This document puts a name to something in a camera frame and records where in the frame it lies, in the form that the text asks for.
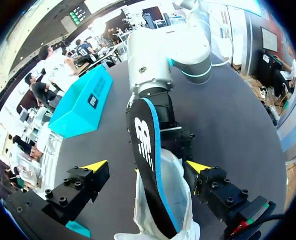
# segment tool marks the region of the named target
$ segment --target label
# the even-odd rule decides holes
[[[263,55],[263,58],[262,58],[266,63],[269,63],[269,57],[266,55],[266,54],[264,54]]]
[[[89,99],[88,99],[88,103],[94,108],[97,108],[99,100],[97,100],[97,98],[93,95],[90,94]]]

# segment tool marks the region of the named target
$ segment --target black table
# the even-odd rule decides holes
[[[221,61],[213,56],[213,62]],[[285,157],[276,130],[251,89],[227,65],[214,68],[210,81],[203,85],[189,83],[176,68],[171,71],[176,120],[196,135],[194,161],[224,168],[234,184],[249,190],[249,200],[262,195],[277,204],[274,213],[283,212]],[[95,203],[88,204],[77,218],[98,240],[139,232],[133,223],[136,173],[125,118],[130,97],[127,62],[108,72],[114,83],[99,129],[63,141],[55,181],[61,183],[73,166],[109,161],[110,179]],[[195,197],[193,201],[193,218],[201,226],[202,239],[219,239],[225,224]],[[267,232],[271,224],[261,230]]]
[[[82,77],[84,74],[86,74],[88,71],[92,70],[93,68],[95,68],[98,64],[100,64],[104,59],[110,59],[112,62],[116,63],[116,61],[113,60],[112,57],[115,57],[117,60],[119,60],[120,62],[120,56],[119,53],[117,51],[118,46],[115,45],[114,47],[112,47],[109,52],[107,54],[105,54],[104,56],[102,56],[101,58],[97,59],[94,63],[87,65],[80,73],[79,76]]]

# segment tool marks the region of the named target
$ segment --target wall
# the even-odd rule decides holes
[[[281,58],[283,54],[283,34],[272,18],[272,16],[266,12],[263,17],[259,17],[250,12],[246,12],[246,24],[248,32],[248,48],[247,48],[247,58],[250,58],[248,62],[248,75],[254,75],[262,54],[265,50],[262,48],[262,33],[261,27],[271,31],[277,35],[278,39],[278,52],[271,52]]]

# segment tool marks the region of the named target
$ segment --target man in black shirt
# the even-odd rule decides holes
[[[36,97],[39,107],[40,102],[45,105],[50,105],[53,108],[57,107],[61,100],[61,96],[58,96],[55,92],[49,90],[49,84],[37,81],[31,73],[26,76],[25,81]]]
[[[81,56],[86,56],[89,54],[94,54],[92,47],[86,42],[81,41],[80,39],[76,40],[77,53]]]

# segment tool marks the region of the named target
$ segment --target cable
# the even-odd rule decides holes
[[[267,216],[267,217],[263,217],[261,219],[259,218],[254,223],[246,226],[245,228],[241,229],[237,233],[227,237],[226,240],[233,240],[234,238],[240,236],[241,234],[245,233],[246,231],[248,231],[249,229],[251,229],[251,228],[253,228],[255,226],[261,225],[261,224],[263,224],[265,222],[272,221],[272,220],[281,220],[282,217],[283,217],[283,214],[275,214],[275,215],[270,215],[270,216]]]
[[[291,92],[287,92],[287,93],[285,94],[285,96],[283,96],[283,98],[281,99],[280,103],[282,103],[282,101],[286,98],[287,94],[291,94]]]

